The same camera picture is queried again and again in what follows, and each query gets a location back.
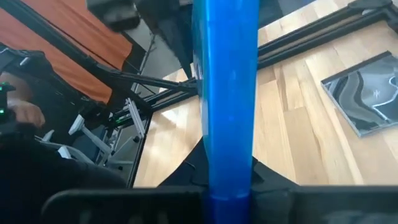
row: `blue pole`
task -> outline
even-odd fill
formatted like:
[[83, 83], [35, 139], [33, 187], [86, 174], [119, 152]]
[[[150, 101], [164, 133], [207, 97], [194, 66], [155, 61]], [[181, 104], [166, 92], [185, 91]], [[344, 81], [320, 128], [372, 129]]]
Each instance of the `blue pole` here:
[[258, 0], [194, 1], [212, 223], [249, 221], [258, 13]]

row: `black metal frame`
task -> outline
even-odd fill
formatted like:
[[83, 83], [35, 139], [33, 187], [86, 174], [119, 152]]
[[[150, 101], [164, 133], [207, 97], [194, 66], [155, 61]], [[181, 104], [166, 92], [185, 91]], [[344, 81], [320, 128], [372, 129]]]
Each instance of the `black metal frame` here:
[[[196, 80], [193, 78], [185, 82], [176, 83], [156, 78], [142, 77], [137, 74], [124, 73], [119, 70], [109, 69], [108, 67], [100, 65], [90, 56], [84, 54], [78, 47], [75, 47], [70, 41], [68, 41], [68, 39], [60, 35], [54, 28], [46, 24], [43, 19], [41, 19], [39, 14], [19, 0], [2, 0], [0, 1], [0, 7], [25, 24], [28, 28], [39, 34], [49, 43], [54, 45], [61, 52], [74, 60], [77, 64], [81, 65], [84, 69], [93, 74], [107, 86], [112, 88], [113, 91], [118, 91], [126, 98], [131, 98], [137, 104], [142, 117], [146, 119], [146, 134], [149, 130], [153, 112], [162, 110], [168, 106], [197, 95]], [[308, 35], [322, 31], [323, 29], [341, 22], [344, 19], [361, 14], [365, 9], [373, 9], [373, 11], [352, 21], [345, 22], [342, 25], [329, 30], [328, 32], [318, 34], [308, 40], [290, 46], [287, 49], [282, 49], [279, 52], [266, 56], [268, 52], [278, 50], [287, 44], [294, 43], [304, 37], [307, 37]], [[391, 0], [357, 0], [349, 4], [347, 7], [340, 9], [339, 11], [336, 11], [296, 31], [260, 46], [258, 69], [262, 69], [295, 55], [301, 54], [309, 49], [318, 47], [319, 45], [325, 44], [331, 40], [337, 39], [382, 20], [387, 21], [389, 27], [398, 33], [398, 8], [393, 5]], [[131, 90], [123, 88], [120, 89], [117, 82], [112, 79], [128, 79], [143, 85], [168, 88], [168, 90], [156, 95], [148, 96], [146, 98], [141, 98]], [[112, 120], [112, 122], [118, 118], [122, 118], [125, 115], [127, 115], [127, 111], [120, 111], [119, 113], [115, 114], [115, 119]], [[124, 118], [122, 122], [115, 124], [115, 127], [118, 126], [123, 128], [132, 124], [133, 123], [130, 118]], [[139, 142], [135, 163], [129, 176], [130, 187], [132, 187], [134, 184], [139, 161], [144, 149], [145, 140], [146, 135]]]
[[[373, 9], [373, 11], [360, 16], [352, 21], [345, 22], [334, 29], [318, 34], [308, 40], [299, 42], [287, 49], [275, 52], [266, 56], [269, 52], [282, 48], [285, 45], [294, 43], [311, 34], [320, 32], [327, 27], [337, 24], [345, 19], [355, 15], [361, 15], [364, 10]], [[259, 60], [257, 69], [262, 69], [291, 58], [312, 48], [328, 43], [334, 39], [350, 34], [354, 31], [370, 26], [376, 22], [385, 20], [391, 29], [398, 33], [398, 9], [391, 0], [357, 0], [348, 4], [348, 6], [325, 16], [315, 22], [299, 28], [289, 34], [286, 34], [276, 40], [259, 47]]]

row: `black bar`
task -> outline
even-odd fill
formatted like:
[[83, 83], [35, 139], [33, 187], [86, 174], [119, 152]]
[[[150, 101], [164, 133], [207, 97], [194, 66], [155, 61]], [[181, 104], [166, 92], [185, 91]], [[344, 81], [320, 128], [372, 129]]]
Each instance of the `black bar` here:
[[273, 40], [267, 44], [259, 47], [259, 58], [273, 50], [283, 47], [287, 44], [291, 44], [297, 40], [300, 40], [308, 35], [314, 34], [322, 29], [332, 26], [336, 23], [341, 22], [355, 14], [362, 11], [350, 9], [348, 6], [340, 9], [339, 11], [333, 12], [332, 14], [322, 17], [321, 19], [311, 22], [310, 24], [292, 31], [276, 40]]
[[369, 12], [363, 17], [360, 17], [359, 19], [356, 19], [352, 22], [339, 26], [336, 29], [327, 32], [326, 34], [320, 34], [309, 40], [306, 40], [305, 42], [292, 46], [282, 52], [278, 52], [274, 55], [271, 55], [270, 57], [265, 58], [264, 60], [261, 60], [260, 62], [258, 62], [257, 69], [262, 69], [270, 65], [273, 65], [275, 63], [281, 62], [285, 59], [306, 52], [314, 47], [318, 47], [322, 44], [328, 43], [344, 35], [350, 34], [356, 30], [362, 29], [373, 23], [381, 21], [385, 18], [386, 18], [386, 9], [380, 9], [380, 10], [375, 10], [373, 12]]
[[147, 122], [145, 124], [144, 137], [139, 141], [139, 144], [138, 144], [137, 154], [136, 154], [136, 157], [134, 158], [134, 163], [132, 164], [132, 167], [131, 167], [131, 170], [130, 170], [130, 174], [129, 174], [129, 178], [127, 180], [127, 187], [128, 188], [133, 188], [133, 186], [134, 186], [134, 181], [136, 180], [137, 171], [138, 171], [138, 167], [139, 167], [139, 162], [141, 160], [142, 152], [144, 151], [145, 141], [147, 139], [147, 134], [148, 134], [148, 130], [149, 130], [149, 126], [150, 126], [150, 121], [151, 120], [152, 120], [152, 115], [148, 116], [148, 118], [147, 118]]
[[102, 70], [98, 69], [97, 66], [95, 66], [98, 64], [97, 61], [82, 52], [63, 35], [59, 34], [53, 27], [49, 26], [41, 18], [41, 16], [29, 6], [27, 6], [20, 0], [1, 0], [0, 7], [2, 7], [10, 15], [15, 17], [18, 21], [30, 28], [36, 34], [41, 36], [47, 42], [52, 44], [54, 47], [59, 49], [59, 51], [75, 61], [87, 72], [90, 72], [105, 85], [109, 86], [113, 91], [118, 91], [123, 96], [126, 96], [126, 98], [131, 98], [134, 102], [136, 102], [137, 106], [144, 111], [149, 113], [152, 112], [150, 104], [145, 102], [133, 91], [127, 88], [121, 88], [119, 85], [115, 84], [111, 77], [107, 77], [106, 73], [104, 73]]
[[[184, 81], [184, 83], [196, 83], [196, 79], [191, 78], [189, 80]], [[148, 102], [149, 104], [153, 105], [154, 103], [158, 102], [159, 100], [163, 100], [163, 99], [165, 99], [167, 97], [170, 97], [170, 96], [172, 96], [172, 95], [174, 95], [176, 93], [178, 93], [178, 91], [165, 90], [165, 91], [162, 91], [162, 92], [160, 92], [160, 93], [158, 93], [156, 95], [152, 95], [152, 96], [149, 96], [147, 98], [144, 98], [144, 100], [146, 102]]]

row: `orange fabric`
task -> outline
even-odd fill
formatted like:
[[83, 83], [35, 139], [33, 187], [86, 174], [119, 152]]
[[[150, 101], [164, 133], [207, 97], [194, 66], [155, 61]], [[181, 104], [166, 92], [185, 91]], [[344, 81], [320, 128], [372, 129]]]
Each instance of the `orange fabric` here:
[[[32, 9], [63, 29], [110, 64], [121, 69], [132, 45], [108, 30], [85, 7], [85, 0], [23, 0]], [[71, 86], [92, 99], [107, 103], [111, 89], [81, 68], [24, 24], [0, 9], [0, 42], [13, 49], [42, 50], [57, 72]], [[97, 61], [107, 64], [74, 43]]]

